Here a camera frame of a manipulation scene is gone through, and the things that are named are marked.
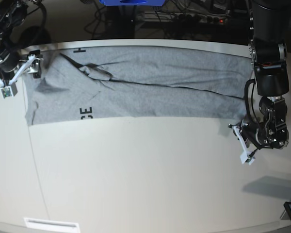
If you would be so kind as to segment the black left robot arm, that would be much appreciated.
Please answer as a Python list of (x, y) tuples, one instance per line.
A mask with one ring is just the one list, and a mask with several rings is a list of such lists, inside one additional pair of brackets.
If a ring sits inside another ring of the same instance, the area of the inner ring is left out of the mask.
[(25, 82), (30, 126), (107, 117), (234, 119), (239, 140), (286, 146), (289, 91), (284, 30), (290, 5), (254, 0), (250, 58), (169, 47), (45, 51), (40, 79)]

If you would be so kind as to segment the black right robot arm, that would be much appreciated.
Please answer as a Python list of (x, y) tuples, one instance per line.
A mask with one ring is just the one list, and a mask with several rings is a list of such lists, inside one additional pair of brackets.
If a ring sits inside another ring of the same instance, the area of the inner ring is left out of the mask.
[(20, 62), (18, 51), (34, 45), (43, 34), (47, 20), (47, 10), (41, 0), (32, 0), (38, 10), (41, 10), (41, 25), (30, 29), (23, 39), (18, 42), (11, 40), (14, 28), (20, 26), (30, 15), (28, 0), (2, 0), (0, 1), (0, 71), (12, 72)]

